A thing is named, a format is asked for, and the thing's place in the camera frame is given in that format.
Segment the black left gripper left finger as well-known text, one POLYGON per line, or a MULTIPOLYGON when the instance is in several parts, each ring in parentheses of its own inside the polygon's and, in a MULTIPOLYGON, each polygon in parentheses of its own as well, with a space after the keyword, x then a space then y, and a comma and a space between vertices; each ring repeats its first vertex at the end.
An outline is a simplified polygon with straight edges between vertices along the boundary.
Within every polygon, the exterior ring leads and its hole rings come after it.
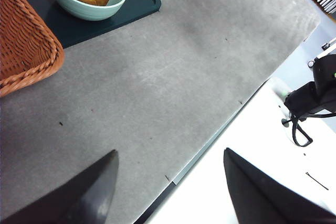
POLYGON ((65 184, 1 223, 105 223, 119 170, 112 150, 65 184))

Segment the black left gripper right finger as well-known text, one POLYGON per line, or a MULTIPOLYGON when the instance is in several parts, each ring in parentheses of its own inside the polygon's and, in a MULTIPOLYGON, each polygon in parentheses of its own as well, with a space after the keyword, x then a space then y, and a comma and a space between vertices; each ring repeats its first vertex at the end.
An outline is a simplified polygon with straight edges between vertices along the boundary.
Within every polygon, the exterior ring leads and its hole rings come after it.
POLYGON ((230 148, 224 170, 239 223, 335 223, 335 214, 276 182, 230 148))

